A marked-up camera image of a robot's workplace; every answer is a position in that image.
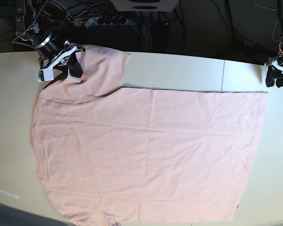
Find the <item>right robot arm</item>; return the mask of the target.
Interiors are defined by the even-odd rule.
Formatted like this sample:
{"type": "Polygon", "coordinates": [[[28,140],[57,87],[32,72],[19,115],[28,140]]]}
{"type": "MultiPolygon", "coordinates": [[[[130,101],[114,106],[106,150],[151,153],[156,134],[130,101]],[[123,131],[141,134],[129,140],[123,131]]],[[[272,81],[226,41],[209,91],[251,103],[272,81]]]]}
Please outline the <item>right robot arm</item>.
{"type": "Polygon", "coordinates": [[[85,51],[63,36],[58,26],[46,25],[46,20],[51,14],[45,11],[47,0],[23,0],[23,18],[16,21],[23,24],[16,31],[11,44],[32,48],[38,55],[40,69],[37,70],[39,82],[54,80],[54,70],[67,71],[74,78],[81,78],[82,67],[76,57],[76,53],[85,51]]]}

